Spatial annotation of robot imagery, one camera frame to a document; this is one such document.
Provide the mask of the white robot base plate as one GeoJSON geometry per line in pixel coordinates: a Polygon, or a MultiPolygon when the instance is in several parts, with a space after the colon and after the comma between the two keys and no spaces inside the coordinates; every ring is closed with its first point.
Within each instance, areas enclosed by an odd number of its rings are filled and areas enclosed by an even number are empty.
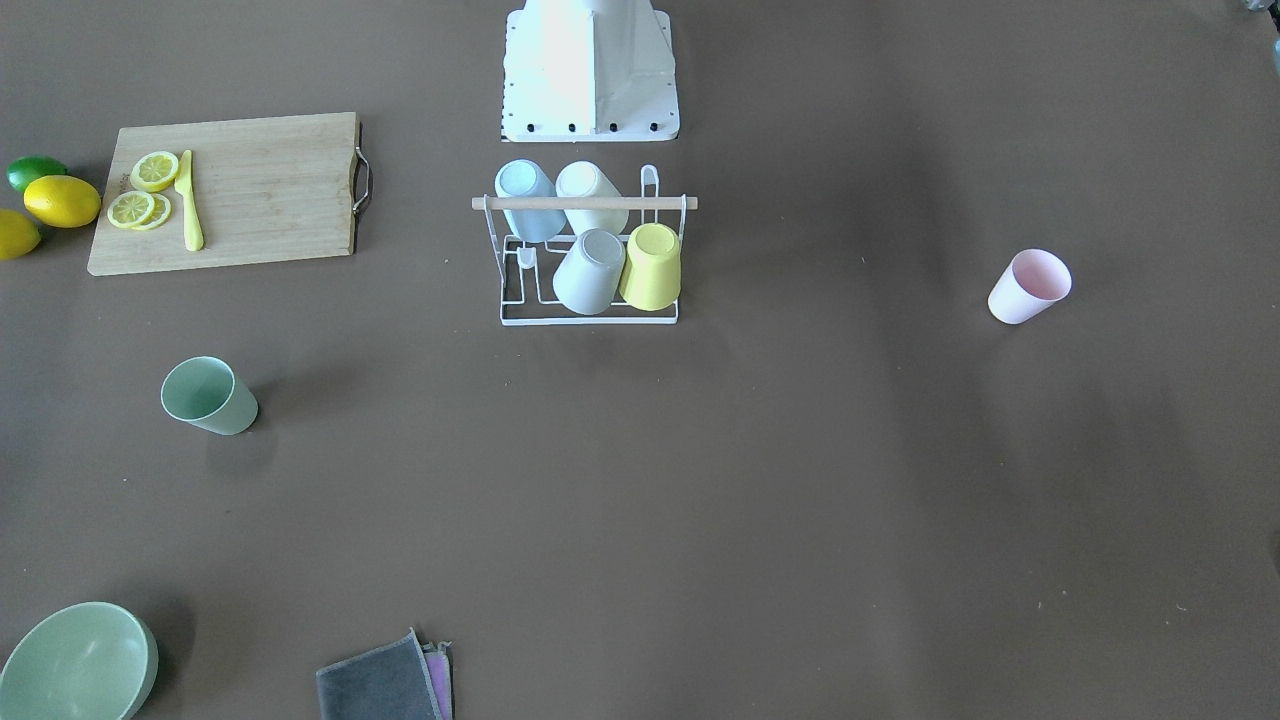
{"type": "Polygon", "coordinates": [[[678,137],[672,23],[652,3],[527,1],[504,28],[506,142],[678,137]]]}

